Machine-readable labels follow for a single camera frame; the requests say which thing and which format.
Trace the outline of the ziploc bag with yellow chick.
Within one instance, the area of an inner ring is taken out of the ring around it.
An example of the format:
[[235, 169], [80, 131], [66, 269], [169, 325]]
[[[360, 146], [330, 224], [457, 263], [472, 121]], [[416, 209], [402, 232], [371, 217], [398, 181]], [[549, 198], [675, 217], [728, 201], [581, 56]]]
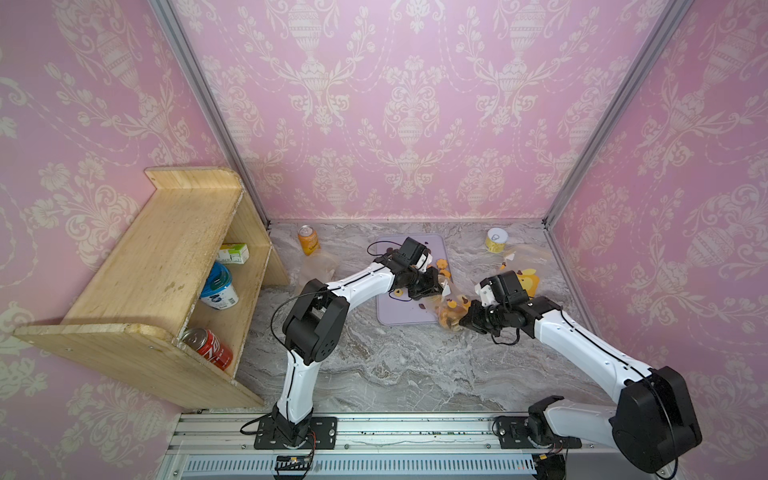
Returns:
[[516, 245], [503, 252], [500, 272], [513, 272], [529, 297], [534, 297], [540, 285], [538, 273], [540, 256], [529, 245]]

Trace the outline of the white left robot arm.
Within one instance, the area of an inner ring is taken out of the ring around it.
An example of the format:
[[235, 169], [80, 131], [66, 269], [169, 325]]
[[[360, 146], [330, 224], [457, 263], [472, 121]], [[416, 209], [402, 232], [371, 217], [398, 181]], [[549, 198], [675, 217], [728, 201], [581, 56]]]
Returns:
[[431, 250], [408, 237], [366, 268], [341, 280], [312, 279], [297, 295], [283, 322], [287, 370], [270, 419], [289, 447], [310, 437], [313, 394], [321, 362], [338, 346], [348, 314], [365, 302], [397, 289], [417, 301], [442, 292]]

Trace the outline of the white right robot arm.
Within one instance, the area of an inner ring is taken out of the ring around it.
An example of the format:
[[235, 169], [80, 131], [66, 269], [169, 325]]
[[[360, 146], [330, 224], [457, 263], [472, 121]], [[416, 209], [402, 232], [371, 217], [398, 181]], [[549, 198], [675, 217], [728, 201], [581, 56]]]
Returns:
[[546, 296], [531, 297], [516, 273], [504, 272], [475, 287], [462, 327], [497, 339], [505, 328], [556, 350], [588, 375], [611, 406], [547, 397], [528, 409], [526, 430], [540, 447], [574, 438], [612, 447], [634, 467], [659, 474], [699, 446], [701, 428], [684, 377], [653, 368], [584, 329]]

